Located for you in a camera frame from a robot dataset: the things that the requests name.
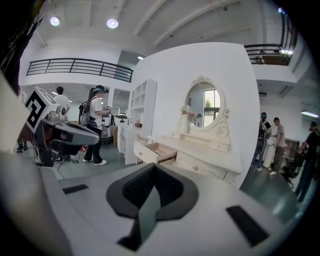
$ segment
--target white wall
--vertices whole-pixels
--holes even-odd
[[[192,112],[195,112],[195,116],[197,116],[197,114],[201,114],[201,116],[204,116],[204,89],[199,86],[195,86],[189,94],[189,97],[191,98],[190,110]]]
[[[280,65],[252,65],[257,80],[275,80],[296,83],[294,74],[287,66]]]
[[[302,117],[299,97],[287,95],[281,98],[278,94],[268,93],[266,97],[260,97],[260,112],[266,112],[273,134],[277,132],[274,125],[274,118],[277,117],[284,127],[287,139],[301,140]]]
[[[236,179],[240,187],[256,148],[260,118],[257,82],[243,45],[207,42],[158,52],[137,64],[133,84],[146,79],[157,82],[152,134],[168,135],[176,128],[179,109],[199,75],[212,79],[225,94],[232,150],[239,152],[243,168]]]
[[[121,29],[108,29],[98,27],[53,27],[41,24],[38,28],[40,34],[46,42],[55,40],[76,40],[85,41],[94,39],[101,43],[113,44],[122,50],[135,52],[148,56],[158,50],[149,42],[145,42],[141,37]]]
[[[78,121],[79,120],[79,106],[81,103],[70,103],[70,109],[66,114],[69,121]]]
[[[25,48],[20,58],[20,70],[19,70],[19,84],[25,84],[25,78],[29,69],[31,61],[34,61],[35,54],[40,50],[40,45],[36,40],[35,35],[31,37],[29,44]]]
[[[54,58],[80,58],[117,64],[122,51],[122,48],[118,45],[95,40],[55,39],[46,43],[46,47],[35,52],[33,61]]]

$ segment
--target balcony railing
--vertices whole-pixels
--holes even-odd
[[[285,13],[281,14],[281,20],[282,29],[279,44],[265,43],[244,46],[251,64],[289,65],[292,53],[297,43],[298,30]]]
[[[81,73],[119,79],[131,83],[133,70],[109,62],[85,58],[51,58],[31,61],[27,76],[47,73]]]

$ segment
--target woman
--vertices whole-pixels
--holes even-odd
[[[94,131],[95,133],[97,133],[100,138],[102,133],[101,116],[107,115],[110,113],[110,110],[103,110],[100,98],[103,96],[103,94],[108,92],[109,90],[108,89],[105,90],[105,88],[102,85],[97,85],[95,88],[92,88],[89,93],[88,107],[89,107],[90,122],[89,122],[88,128],[91,131]],[[100,141],[95,145],[89,145],[86,149],[86,153],[83,158],[83,161],[84,162],[93,161],[93,163],[96,166],[105,165],[107,161],[103,160],[99,154],[100,146],[101,146]]]

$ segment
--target oval mirror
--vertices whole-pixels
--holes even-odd
[[[220,110],[220,95],[217,89],[208,82],[199,82],[189,91],[185,107],[191,113],[189,122],[196,127],[210,125]]]

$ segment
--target black pad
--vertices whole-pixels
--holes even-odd
[[[106,192],[106,199],[119,216],[137,219],[139,209],[154,186],[161,202],[156,221],[182,218],[199,197],[198,188],[192,180],[151,163],[112,183]]]
[[[268,238],[269,235],[240,206],[229,207],[226,209],[226,211],[251,246],[256,246]]]

